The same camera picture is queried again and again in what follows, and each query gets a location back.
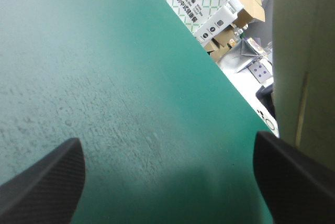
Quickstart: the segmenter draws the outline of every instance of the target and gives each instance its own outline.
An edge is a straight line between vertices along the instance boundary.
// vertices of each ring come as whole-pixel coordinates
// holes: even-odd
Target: desk
[[[164,0],[0,10],[0,183],[77,136],[72,223],[271,222],[252,171],[267,127]]]

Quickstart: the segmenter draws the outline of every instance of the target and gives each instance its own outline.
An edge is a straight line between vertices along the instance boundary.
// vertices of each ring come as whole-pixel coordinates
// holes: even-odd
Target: green surface
[[[0,32],[0,183],[76,136],[72,223],[271,223],[266,126],[164,0],[0,0]]]

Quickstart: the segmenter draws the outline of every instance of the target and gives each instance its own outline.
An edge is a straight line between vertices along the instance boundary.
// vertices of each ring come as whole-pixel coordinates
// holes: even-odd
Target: white box
[[[205,45],[237,19],[239,0],[166,0],[181,21]]]

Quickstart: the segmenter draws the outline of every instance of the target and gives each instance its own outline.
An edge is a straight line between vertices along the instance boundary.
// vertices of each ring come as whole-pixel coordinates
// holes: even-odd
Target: brown cardboard
[[[214,37],[214,39],[222,46],[227,46],[230,39],[234,37],[234,30],[231,26],[228,26],[220,34]]]
[[[238,13],[238,18],[233,22],[239,28],[250,23],[253,19],[265,21],[265,12],[261,0],[239,0],[244,9]]]
[[[229,51],[229,47],[228,46],[222,46],[220,45],[219,46],[219,49],[216,50],[216,51],[213,51],[211,54],[210,54],[210,57],[213,59],[214,62],[217,62],[221,59],[221,57],[226,54],[227,52]]]
[[[209,41],[208,44],[206,44],[206,46],[204,47],[204,49],[207,51],[207,52],[213,52],[213,51],[216,51],[219,49],[219,47],[217,47],[215,45],[215,43],[213,43],[212,41]]]

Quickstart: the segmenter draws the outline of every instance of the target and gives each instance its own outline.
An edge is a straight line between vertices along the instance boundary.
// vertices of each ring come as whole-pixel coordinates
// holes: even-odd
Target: cardboard box
[[[216,51],[213,51],[211,54],[210,54],[210,57],[213,59],[214,62],[218,62],[221,57],[226,54],[228,51],[229,51],[229,47],[228,46],[222,46],[222,45],[219,45],[219,49],[216,50]]]
[[[265,21],[261,0],[166,1],[203,46],[231,23],[242,28],[253,19]]]
[[[261,0],[239,0],[244,8],[239,11],[238,18],[233,22],[237,27],[243,28],[253,19],[265,21],[265,12]]]
[[[203,45],[238,18],[239,0],[166,0]]]
[[[204,47],[204,49],[207,52],[213,52],[213,51],[217,51],[219,49],[220,45],[216,45],[215,43],[213,43],[212,41],[209,41],[208,44],[206,44],[206,46]]]
[[[217,36],[214,37],[214,39],[221,44],[222,46],[227,46],[230,39],[234,37],[234,29],[229,26],[223,31],[221,31]]]

